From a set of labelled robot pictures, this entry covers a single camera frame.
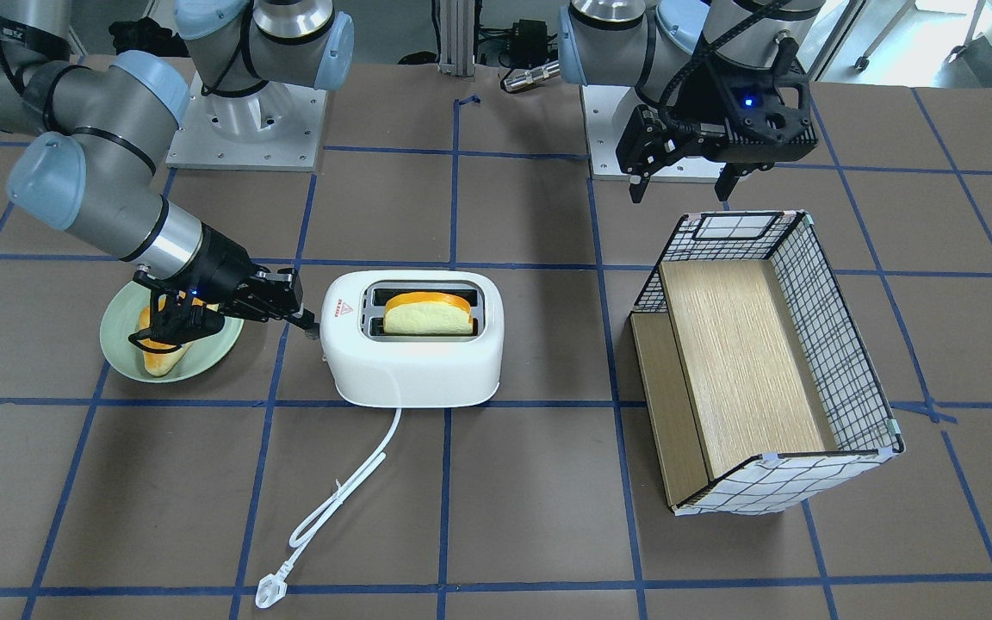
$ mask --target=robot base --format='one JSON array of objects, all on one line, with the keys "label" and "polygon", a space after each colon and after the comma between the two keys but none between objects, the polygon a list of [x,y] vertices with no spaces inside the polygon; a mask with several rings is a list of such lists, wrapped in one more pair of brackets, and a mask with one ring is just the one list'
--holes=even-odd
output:
[{"label": "robot base", "polygon": [[[615,148],[626,128],[630,110],[641,101],[629,86],[584,86],[581,91],[593,179],[629,180],[629,174],[618,168]],[[654,174],[653,180],[713,183],[723,166],[701,157],[682,158],[678,164]]]},{"label": "robot base", "polygon": [[190,85],[189,109],[174,133],[166,164],[171,168],[204,170],[279,170],[315,172],[327,110],[327,91],[283,85],[293,101],[288,129],[266,141],[235,141],[212,127],[212,113],[201,96],[201,76]]}]

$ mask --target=toast slice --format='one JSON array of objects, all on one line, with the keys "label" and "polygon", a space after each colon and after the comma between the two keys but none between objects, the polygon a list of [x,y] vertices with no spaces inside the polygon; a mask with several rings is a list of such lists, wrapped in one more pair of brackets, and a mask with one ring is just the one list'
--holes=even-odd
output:
[{"label": "toast slice", "polygon": [[[162,310],[166,303],[166,298],[158,300],[158,309]],[[205,302],[201,299],[193,299],[194,306],[204,306]],[[208,306],[210,310],[216,310],[217,305]],[[151,307],[145,306],[145,309],[140,311],[140,318],[137,320],[137,330],[145,329],[151,324]],[[145,338],[141,341],[145,346],[150,346],[153,349],[170,349],[170,353],[151,353],[149,350],[142,350],[141,353],[145,354],[145,370],[148,370],[148,374],[152,376],[166,376],[174,369],[174,366],[178,361],[182,360],[182,356],[185,356],[186,350],[193,342],[188,342],[182,345],[181,349],[174,348],[168,344],[163,344],[160,342],[155,342],[150,338]]]},{"label": "toast slice", "polygon": [[469,302],[456,294],[413,291],[398,294],[385,305],[386,334],[471,335]]}]

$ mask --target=power cord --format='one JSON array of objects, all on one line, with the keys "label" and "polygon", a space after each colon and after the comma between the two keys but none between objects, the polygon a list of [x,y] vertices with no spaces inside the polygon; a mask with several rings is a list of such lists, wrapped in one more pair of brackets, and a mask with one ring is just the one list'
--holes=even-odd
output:
[{"label": "power cord", "polygon": [[320,527],[323,527],[327,523],[327,519],[331,518],[335,514],[335,511],[339,510],[339,507],[350,497],[350,494],[361,486],[374,473],[374,470],[378,466],[381,466],[385,462],[385,451],[383,450],[389,445],[389,440],[393,439],[394,433],[397,432],[401,411],[402,409],[397,407],[397,413],[393,416],[393,423],[389,425],[389,432],[386,432],[385,439],[382,439],[381,443],[378,443],[377,448],[374,448],[374,452],[369,456],[369,459],[366,459],[361,466],[356,468],[354,474],[351,474],[350,478],[343,484],[339,484],[339,481],[336,480],[335,492],[332,493],[331,497],[324,499],[324,503],[319,504],[318,509],[308,514],[308,517],[304,518],[301,525],[296,526],[296,530],[293,530],[293,533],[290,534],[288,544],[294,549],[293,554],[288,560],[282,563],[278,568],[278,572],[267,574],[267,576],[259,581],[258,592],[255,593],[256,607],[267,609],[286,596],[286,590],[288,589],[286,577],[293,570],[293,565],[296,564],[298,558],[304,553],[304,549],[312,541],[316,532],[319,532]]}]

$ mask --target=plate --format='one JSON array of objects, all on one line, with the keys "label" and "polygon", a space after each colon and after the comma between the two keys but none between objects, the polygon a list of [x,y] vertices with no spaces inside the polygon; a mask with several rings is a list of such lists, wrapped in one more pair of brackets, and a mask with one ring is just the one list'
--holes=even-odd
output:
[{"label": "plate", "polygon": [[150,299],[151,291],[138,283],[127,283],[106,307],[106,313],[102,315],[102,328],[98,332],[98,340],[102,343],[102,355],[114,370],[131,380],[143,383],[174,383],[200,375],[232,350],[236,338],[239,338],[240,331],[244,329],[243,319],[225,317],[224,328],[208,338],[194,341],[170,373],[152,376],[148,374],[148,370],[145,370],[143,351],[129,342],[129,334],[137,331],[140,311],[148,306]]}]

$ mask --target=wooden board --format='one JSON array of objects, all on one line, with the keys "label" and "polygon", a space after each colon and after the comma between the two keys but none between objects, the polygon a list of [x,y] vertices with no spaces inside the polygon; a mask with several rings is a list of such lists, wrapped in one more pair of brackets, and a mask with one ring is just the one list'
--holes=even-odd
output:
[{"label": "wooden board", "polygon": [[765,452],[835,449],[772,265],[662,263],[711,478]]},{"label": "wooden board", "polygon": [[668,314],[630,315],[665,498],[676,506],[710,483]]}]

